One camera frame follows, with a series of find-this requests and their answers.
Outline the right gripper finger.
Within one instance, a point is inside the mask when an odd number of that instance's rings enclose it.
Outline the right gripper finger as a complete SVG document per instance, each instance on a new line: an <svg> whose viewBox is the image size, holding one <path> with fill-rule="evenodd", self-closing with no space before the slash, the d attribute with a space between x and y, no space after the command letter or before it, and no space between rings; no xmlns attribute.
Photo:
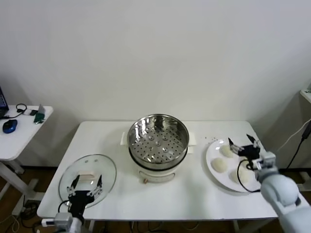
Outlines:
<svg viewBox="0 0 311 233"><path fill-rule="evenodd" d="M233 141L232 141L230 138L228 138L228 142L229 142L229 148L230 148L230 150L231 150L234 154L236 154L236 155L238 155L238 156L241 156L241 155L242 155L241 152L243 151L243 148L240 147L240 146L238 146L238 145L236 145L236 144L234 144Z"/></svg>
<svg viewBox="0 0 311 233"><path fill-rule="evenodd" d="M247 138L250 140L251 144L247 145L247 148L260 148L260 141L256 140L253 136L247 134Z"/></svg>

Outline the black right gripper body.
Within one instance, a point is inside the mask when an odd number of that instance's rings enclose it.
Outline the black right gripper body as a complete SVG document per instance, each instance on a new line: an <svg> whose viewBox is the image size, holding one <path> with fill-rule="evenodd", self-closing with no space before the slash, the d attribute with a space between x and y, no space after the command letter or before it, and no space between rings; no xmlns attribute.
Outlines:
<svg viewBox="0 0 311 233"><path fill-rule="evenodd" d="M260 146L255 146L255 145L247 145L247 146L242 146L238 150L238 155L240 157L246 157L248 161L256 160L259 159L260 155Z"/></svg>

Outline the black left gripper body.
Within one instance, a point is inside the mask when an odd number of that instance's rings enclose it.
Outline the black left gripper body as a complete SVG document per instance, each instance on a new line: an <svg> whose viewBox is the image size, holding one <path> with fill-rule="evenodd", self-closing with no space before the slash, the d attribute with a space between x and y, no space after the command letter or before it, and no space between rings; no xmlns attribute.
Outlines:
<svg viewBox="0 0 311 233"><path fill-rule="evenodd" d="M88 194L89 191L82 190L76 191L75 195L69 195L68 199L70 202L69 212L75 218L83 218L83 213L88 204L95 201L92 194Z"/></svg>

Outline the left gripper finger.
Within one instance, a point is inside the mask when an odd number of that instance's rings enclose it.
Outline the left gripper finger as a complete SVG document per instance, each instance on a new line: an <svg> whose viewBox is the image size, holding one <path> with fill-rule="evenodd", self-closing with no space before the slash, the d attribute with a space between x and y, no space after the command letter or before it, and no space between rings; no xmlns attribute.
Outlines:
<svg viewBox="0 0 311 233"><path fill-rule="evenodd" d="M89 191L88 195L91 197L98 197L103 191L102 175L99 176L96 187Z"/></svg>
<svg viewBox="0 0 311 233"><path fill-rule="evenodd" d="M79 182L79 179L80 179L80 175L77 175L76 178L72 181L71 185L67 187L68 196L75 195L75 188Z"/></svg>

